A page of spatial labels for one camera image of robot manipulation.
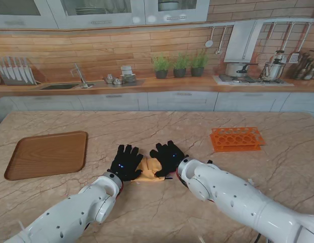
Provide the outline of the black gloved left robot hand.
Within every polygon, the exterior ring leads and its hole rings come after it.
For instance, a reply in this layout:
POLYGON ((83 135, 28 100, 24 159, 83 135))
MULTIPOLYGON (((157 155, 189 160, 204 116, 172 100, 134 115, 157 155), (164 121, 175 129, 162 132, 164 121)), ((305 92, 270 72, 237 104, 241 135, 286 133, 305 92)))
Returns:
POLYGON ((142 173, 142 170, 137 169, 142 159, 143 155, 139 154, 137 147, 121 144, 107 171, 115 174, 122 182, 135 180, 142 173))

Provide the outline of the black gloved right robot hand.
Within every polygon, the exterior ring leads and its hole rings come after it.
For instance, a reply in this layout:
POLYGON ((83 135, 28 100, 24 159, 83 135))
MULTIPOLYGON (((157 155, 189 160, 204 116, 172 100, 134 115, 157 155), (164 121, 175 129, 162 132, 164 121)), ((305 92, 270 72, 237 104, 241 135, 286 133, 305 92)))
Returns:
POLYGON ((169 173, 175 172, 180 162, 188 157, 172 140, 166 144, 157 143, 156 149, 150 151, 150 157, 157 159, 161 164, 161 170, 155 173, 156 177, 165 177, 169 173))

